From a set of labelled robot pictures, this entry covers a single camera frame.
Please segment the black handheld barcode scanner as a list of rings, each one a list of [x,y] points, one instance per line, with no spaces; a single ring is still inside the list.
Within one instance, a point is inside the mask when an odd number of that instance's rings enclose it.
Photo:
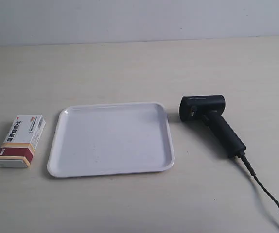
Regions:
[[[223,118],[226,101],[222,95],[183,96],[179,117],[183,122],[201,120],[219,140],[229,158],[239,157],[246,162],[246,146]]]

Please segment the white and red medicine box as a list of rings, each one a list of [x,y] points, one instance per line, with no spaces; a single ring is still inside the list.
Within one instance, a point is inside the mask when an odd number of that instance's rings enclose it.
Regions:
[[[43,115],[17,115],[0,147],[0,168],[29,168],[45,125]]]

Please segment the white plastic tray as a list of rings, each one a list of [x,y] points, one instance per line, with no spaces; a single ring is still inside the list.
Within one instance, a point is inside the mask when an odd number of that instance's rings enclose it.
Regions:
[[[174,164],[157,102],[70,106],[60,112],[47,163],[55,178],[163,172]]]

